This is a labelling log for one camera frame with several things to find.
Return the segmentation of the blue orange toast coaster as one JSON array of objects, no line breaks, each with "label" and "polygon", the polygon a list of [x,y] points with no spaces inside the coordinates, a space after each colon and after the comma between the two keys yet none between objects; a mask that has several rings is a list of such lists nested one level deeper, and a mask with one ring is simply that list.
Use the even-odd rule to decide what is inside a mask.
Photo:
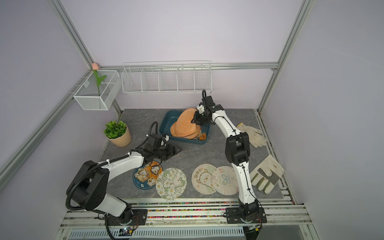
[{"label": "blue orange toast coaster", "polygon": [[162,165],[157,161],[141,166],[134,171],[134,185],[141,190],[151,189],[156,186],[157,179],[162,172]]}]

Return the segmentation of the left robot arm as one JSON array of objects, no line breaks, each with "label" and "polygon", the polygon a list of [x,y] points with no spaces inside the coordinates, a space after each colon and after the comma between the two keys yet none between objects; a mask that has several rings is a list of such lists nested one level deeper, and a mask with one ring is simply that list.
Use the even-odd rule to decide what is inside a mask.
[{"label": "left robot arm", "polygon": [[109,181],[154,159],[166,161],[182,150],[180,146],[171,144],[167,135],[149,132],[146,139],[126,155],[100,163],[85,162],[66,191],[67,210],[113,216],[121,224],[128,224],[134,217],[132,207],[107,194]]}]

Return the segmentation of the blue bunny bear coaster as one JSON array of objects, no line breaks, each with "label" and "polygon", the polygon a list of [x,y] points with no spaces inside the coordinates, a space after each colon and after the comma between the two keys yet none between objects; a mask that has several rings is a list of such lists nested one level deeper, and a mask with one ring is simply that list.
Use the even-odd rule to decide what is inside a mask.
[{"label": "blue bunny bear coaster", "polygon": [[207,138],[207,133],[203,129],[200,129],[199,134],[195,137],[197,141],[204,141],[206,140],[206,138]]}]

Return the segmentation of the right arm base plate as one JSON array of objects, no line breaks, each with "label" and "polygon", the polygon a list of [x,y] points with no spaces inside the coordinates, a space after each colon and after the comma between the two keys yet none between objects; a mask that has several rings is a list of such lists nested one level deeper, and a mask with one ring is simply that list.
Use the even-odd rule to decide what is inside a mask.
[{"label": "right arm base plate", "polygon": [[267,223],[267,216],[263,208],[259,208],[257,213],[246,214],[244,211],[237,208],[226,208],[223,213],[228,224],[265,224]]}]

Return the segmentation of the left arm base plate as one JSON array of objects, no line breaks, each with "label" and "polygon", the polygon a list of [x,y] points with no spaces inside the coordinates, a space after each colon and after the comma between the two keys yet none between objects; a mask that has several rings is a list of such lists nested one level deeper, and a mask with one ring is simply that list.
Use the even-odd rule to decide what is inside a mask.
[{"label": "left arm base plate", "polygon": [[148,209],[132,209],[124,212],[120,217],[107,215],[109,226],[144,226],[147,221]]}]

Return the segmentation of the teal plastic storage box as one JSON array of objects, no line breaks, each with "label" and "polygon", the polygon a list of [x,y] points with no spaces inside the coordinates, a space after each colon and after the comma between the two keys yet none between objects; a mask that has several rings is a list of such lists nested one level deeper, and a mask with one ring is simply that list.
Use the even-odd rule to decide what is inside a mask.
[{"label": "teal plastic storage box", "polygon": [[[183,139],[179,137],[173,137],[171,134],[171,126],[178,120],[179,116],[182,114],[183,111],[181,110],[169,110],[160,125],[159,133],[166,134],[170,137],[170,140],[183,142],[183,143],[189,143],[189,144],[195,144],[195,145],[204,145],[207,142],[207,138],[205,140],[198,140],[198,139]],[[205,133],[206,136],[209,136],[210,133],[210,126],[201,126],[201,132]]]}]

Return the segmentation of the white flower green coaster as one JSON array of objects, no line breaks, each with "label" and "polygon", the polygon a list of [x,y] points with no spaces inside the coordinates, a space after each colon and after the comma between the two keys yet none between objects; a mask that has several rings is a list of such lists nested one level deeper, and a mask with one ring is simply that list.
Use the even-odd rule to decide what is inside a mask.
[{"label": "white flower green coaster", "polygon": [[156,190],[159,196],[166,200],[179,198],[187,188],[185,173],[177,168],[165,169],[158,177]]}]

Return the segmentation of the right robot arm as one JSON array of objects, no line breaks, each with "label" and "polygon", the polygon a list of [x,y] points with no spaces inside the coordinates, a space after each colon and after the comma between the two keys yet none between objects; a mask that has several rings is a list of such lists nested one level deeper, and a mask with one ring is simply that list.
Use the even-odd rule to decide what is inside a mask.
[{"label": "right robot arm", "polygon": [[239,130],[228,118],[224,108],[214,103],[213,98],[202,90],[202,102],[191,120],[197,125],[216,125],[226,137],[225,156],[235,170],[239,185],[239,212],[245,222],[253,220],[261,207],[251,184],[249,135]]}]

